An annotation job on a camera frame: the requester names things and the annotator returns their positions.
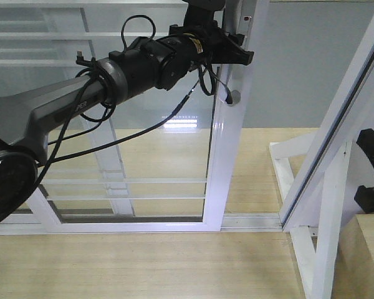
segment white metal frame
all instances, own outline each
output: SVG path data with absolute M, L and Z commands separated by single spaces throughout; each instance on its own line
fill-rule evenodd
M 284 198 L 280 218 L 284 231 L 291 234 L 308 299 L 331 297 L 350 151 L 373 108 L 374 16 L 314 138 L 271 144 Z M 288 158 L 305 151 L 306 159 L 293 178 Z M 316 250 L 311 225 L 318 227 Z
M 0 1 L 1 7 L 28 7 L 34 2 L 39 7 L 56 7 L 61 2 L 66 2 L 66 7 L 73 6 L 80 1 Z M 147 1 L 146 3 L 176 4 L 176 1 Z M 245 48 L 255 51 L 259 45 L 259 38 L 267 16 L 269 0 L 243 0 L 250 5 L 242 7 L 254 7 L 253 11 L 245 12 L 251 16 L 251 26 L 247 33 Z M 161 223 L 61 223 L 55 212 L 42 193 L 37 190 L 27 201 L 28 206 L 41 222 L 48 233 L 72 233 L 72 232 L 158 232 L 158 231 L 219 231 L 221 229 L 224 209 L 229 191 L 229 183 L 233 174 L 234 161 L 237 155 L 239 135 L 242 128 L 242 119 L 246 111 L 246 105 L 250 98 L 251 83 L 254 63 L 245 69 L 244 82 L 241 90 L 241 101 L 238 105 L 228 107 L 218 103 L 214 112 L 213 136 L 211 151 L 209 154 L 208 180 L 206 197 L 204 202 L 204 214 L 202 222 L 161 222 Z M 229 70 L 225 67 L 221 72 L 221 78 L 227 79 Z M 268 222 L 271 229 L 280 230 L 278 216 L 272 223 Z

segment wooden floor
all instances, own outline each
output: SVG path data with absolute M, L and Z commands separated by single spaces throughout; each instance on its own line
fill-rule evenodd
M 0 298 L 301 299 L 284 233 L 0 236 Z
M 268 144 L 312 130 L 243 129 L 226 212 L 277 212 L 280 200 Z M 170 159 L 187 142 L 172 145 L 170 135 L 158 134 L 122 148 L 128 175 L 202 176 L 207 132 L 190 136 L 195 138 L 195 148 L 190 145 L 185 152 L 187 173 L 180 172 L 180 165 L 172 164 L 156 167 L 156 173 L 139 173 L 139 164 L 156 163 L 152 155 L 160 155 L 162 161 Z M 150 138 L 162 138 L 164 146 L 139 144 L 150 143 Z M 186 139 L 188 135 L 171 138 Z M 79 145 L 89 146 L 86 142 Z M 302 160 L 292 160 L 294 173 Z M 96 166 L 94 157 L 63 165 Z M 153 211 L 150 206 L 144 208 Z M 348 276 L 338 259 L 333 299 L 358 299 L 354 298 Z M 304 294 L 289 234 L 222 232 L 0 236 L 0 298 L 301 299 Z

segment black cable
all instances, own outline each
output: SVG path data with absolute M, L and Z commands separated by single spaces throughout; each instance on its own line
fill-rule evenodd
M 156 34 L 156 27 L 155 27 L 155 23 L 154 21 L 152 21 L 152 19 L 144 14 L 136 14 L 135 16 L 131 16 L 131 17 L 128 17 L 126 19 L 126 21 L 123 23 L 122 25 L 122 29 L 120 31 L 120 37 L 122 39 L 122 43 L 123 43 L 123 51 L 126 51 L 127 50 L 127 43 L 126 43 L 126 40 L 125 40 L 125 26 L 127 24 L 128 21 L 132 20 L 132 19 L 137 19 L 137 18 L 143 18 L 143 19 L 147 19 L 149 20 L 149 22 L 151 23 L 152 25 L 152 34 L 151 36 L 148 38 L 147 42 L 149 42 L 150 40 L 152 40 Z
M 108 112 L 108 108 L 105 109 L 104 111 L 104 114 L 103 114 L 103 117 L 105 117 L 105 115 L 107 114 Z M 75 137 L 79 137 L 79 136 L 82 136 L 84 134 L 87 134 L 87 133 L 90 133 L 90 132 L 93 132 L 94 130 L 96 130 L 104 121 L 100 121 L 99 123 L 97 123 L 95 126 L 91 127 L 90 129 L 88 130 L 85 130 L 83 132 L 79 132 L 79 133 L 76 133 L 76 134 L 73 134 L 73 135 L 69 135 L 69 136 L 66 136 L 62 139 L 62 141 L 65 141 L 65 140 L 69 140 L 69 139 L 72 139 L 72 138 L 75 138 Z M 58 140 L 54 140 L 54 141 L 50 141 L 47 145 L 53 145 L 54 143 L 56 143 Z
M 221 85 L 223 85 L 223 87 L 228 91 L 228 93 L 230 93 L 230 89 L 229 87 L 227 86 L 227 84 L 223 83 L 222 80 L 219 79 L 219 77 L 213 72 L 212 70 L 212 66 L 210 67 L 207 67 L 206 65 L 203 64 L 203 66 L 205 67 L 205 69 L 209 72 L 209 74 L 211 75 L 211 77 L 213 77 L 216 81 L 218 81 Z
M 210 70 L 212 70 L 212 65 L 209 64 L 209 67 L 205 67 L 208 71 L 209 71 L 209 68 Z M 213 77 L 213 71 L 212 72 L 209 72 L 209 78 L 211 80 L 211 91 L 209 92 L 208 89 L 206 88 L 206 84 L 205 84 L 205 81 L 204 81 L 204 71 L 202 70 L 201 66 L 198 67 L 198 78 L 199 78 L 199 85 L 201 86 L 201 89 L 203 91 L 203 93 L 205 93 L 205 95 L 207 96 L 211 96 L 211 95 L 214 95 L 215 91 L 216 91 L 216 80 L 215 78 Z
M 94 57 L 92 58 L 90 63 L 91 63 L 91 67 L 81 70 L 76 75 L 76 77 L 79 77 L 86 72 L 90 72 L 90 73 L 97 72 L 98 73 L 98 76 L 96 76 L 96 78 L 103 85 L 103 87 L 105 87 L 105 96 L 104 96 L 105 100 L 101 103 L 101 105 L 103 105 L 105 108 L 108 108 L 109 113 L 105 114 L 103 117 L 99 119 L 91 118 L 84 113 L 80 114 L 80 116 L 84 118 L 85 120 L 91 121 L 92 123 L 102 123 L 103 121 L 108 120 L 115 112 L 115 109 L 117 106 L 117 92 L 118 91 L 117 91 L 115 82 L 113 82 L 113 78 L 111 78 L 111 76 L 108 74 L 108 72 L 105 69 L 99 66 L 99 64 L 97 63 Z M 112 102 L 110 103 L 105 102 L 108 99 L 108 89 L 110 90 L 110 98 L 112 100 Z
M 177 113 L 179 113 L 179 111 L 182 109 L 182 107 L 184 106 L 184 104 L 187 102 L 187 100 L 189 99 L 190 95 L 192 94 L 192 92 L 194 91 L 194 89 L 198 85 L 198 83 L 199 83 L 199 80 L 197 80 L 197 82 L 194 84 L 194 86 L 190 89 L 190 91 L 186 94 L 186 96 L 182 99 L 182 101 L 177 105 L 177 107 L 171 112 L 171 114 L 168 117 L 166 117 L 164 120 L 160 121 L 159 123 L 157 123 L 157 124 L 155 124 L 155 125 L 147 128 L 147 129 L 144 129 L 144 130 L 142 130 L 142 131 L 140 131 L 138 133 L 135 133 L 135 134 L 132 134 L 130 136 L 121 138 L 119 140 L 115 140 L 113 142 L 109 142 L 109 143 L 107 143 L 105 145 L 97 146 L 95 148 L 87 149 L 85 151 L 80 151 L 78 153 L 68 154 L 68 155 L 65 155 L 65 156 L 61 156 L 61 157 L 55 158 L 55 159 L 53 159 L 52 162 L 56 163 L 56 162 L 59 162 L 59 161 L 64 161 L 64 160 L 68 160 L 68 159 L 80 157 L 80 156 L 83 156 L 85 154 L 91 154 L 91 153 L 94 153 L 96 151 L 104 150 L 105 148 L 109 148 L 111 146 L 118 145 L 118 144 L 123 143 L 125 141 L 134 139 L 136 137 L 139 137 L 141 135 L 147 134 L 147 133 L 149 133 L 149 132 L 157 129 L 160 126 L 163 126 L 167 121 L 169 121 L 170 119 L 172 119 L 173 117 L 175 117 L 175 115 L 177 115 Z
M 159 42 L 163 39 L 167 39 L 169 37 L 187 37 L 189 39 L 196 39 L 196 40 L 199 40 L 200 42 L 205 42 L 205 39 L 202 39 L 200 37 L 197 37 L 197 36 L 194 36 L 194 35 L 190 35 L 190 34 L 187 34 L 187 33 L 178 33 L 178 34 L 170 34 L 168 36 L 164 36 L 164 37 L 161 37 L 159 39 L 157 39 L 156 41 Z

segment glass panel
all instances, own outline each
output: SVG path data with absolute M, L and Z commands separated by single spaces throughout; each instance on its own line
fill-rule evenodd
M 279 211 L 269 143 L 320 126 L 373 12 L 374 2 L 270 3 L 226 213 Z M 243 70 L 233 67 L 231 87 Z M 294 174 L 303 159 L 291 159 Z
M 145 13 L 155 21 L 159 37 L 161 32 L 168 32 L 169 25 L 182 24 L 185 11 L 185 3 L 169 6 L 91 5 L 83 9 L 0 9 L 0 32 L 120 32 L 126 18 Z M 136 32 L 136 36 L 139 32 L 149 33 L 151 25 L 146 20 L 132 20 L 126 32 Z M 134 38 L 127 37 L 127 43 Z M 83 50 L 87 59 L 92 55 L 100 59 L 107 57 L 110 51 L 122 49 L 120 36 L 106 39 L 98 36 L 92 40 L 0 40 L 0 60 L 9 64 L 0 67 L 0 96 L 60 82 L 81 69 L 76 65 L 26 67 L 34 60 L 71 61 L 75 59 L 76 50 Z M 11 65 L 13 62 L 9 62 L 8 57 L 27 60 L 25 67 Z M 128 136 L 163 120 L 197 79 L 196 72 L 190 73 L 169 92 L 154 88 L 118 106 L 111 124 L 114 136 Z M 120 164 L 116 171 L 103 165 L 102 153 L 53 164 L 42 182 L 47 200 L 60 215 L 67 217 L 67 221 L 72 217 L 80 219 L 80 212 L 90 216 L 105 212 L 115 221 L 123 221 L 115 216 L 122 213 L 120 202 L 130 202 L 135 217 L 201 217 L 212 112 L 213 98 L 196 90 L 172 124 L 118 147 L 120 155 L 110 157 L 114 164 Z M 84 129 L 84 123 L 74 119 L 66 135 Z M 55 140 L 58 133 L 59 129 L 54 130 L 49 140 Z M 100 144 L 96 137 L 84 135 L 64 141 L 57 156 Z M 134 183 L 144 179 L 148 182 Z M 111 200 L 113 197 L 139 199 L 117 201 Z
M 134 202 L 135 214 L 142 216 L 202 216 L 204 199 L 155 199 Z
M 206 104 L 211 101 L 207 98 L 203 100 Z M 189 106 L 181 112 L 181 116 L 189 117 L 189 109 L 198 110 L 199 106 L 202 106 L 198 99 L 193 99 L 187 105 Z M 138 114 L 146 113 L 147 117 L 141 115 L 137 119 L 146 122 L 150 117 L 150 111 L 139 111 Z M 195 112 L 191 114 L 198 119 L 199 127 L 194 131 L 185 133 L 184 128 L 159 129 L 120 145 L 127 176 L 129 178 L 205 178 L 210 136 L 210 129 L 205 126 L 210 123 L 210 114 L 207 112 L 207 115 L 202 117 L 196 116 L 198 113 Z M 117 130 L 117 137 L 128 136 L 137 131 Z

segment white support leg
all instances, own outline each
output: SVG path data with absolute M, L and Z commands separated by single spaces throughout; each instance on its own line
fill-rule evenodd
M 55 214 L 39 188 L 33 192 L 30 198 L 26 201 L 26 204 L 48 232 L 55 232 L 56 228 L 61 225 L 60 219 Z
M 272 158 L 290 158 L 306 154 L 313 142 L 317 131 L 291 138 L 289 140 L 277 143 L 271 143 Z
M 294 227 L 290 234 L 305 296 L 310 298 L 316 259 L 312 234 L 307 226 Z
M 285 197 L 292 183 L 294 175 L 288 158 L 306 154 L 313 142 L 316 131 L 303 134 L 287 141 L 270 143 L 270 155 L 272 157 L 274 172 L 276 173 L 281 199 Z
M 319 235 L 310 299 L 330 299 L 352 142 L 337 152 L 324 174 Z

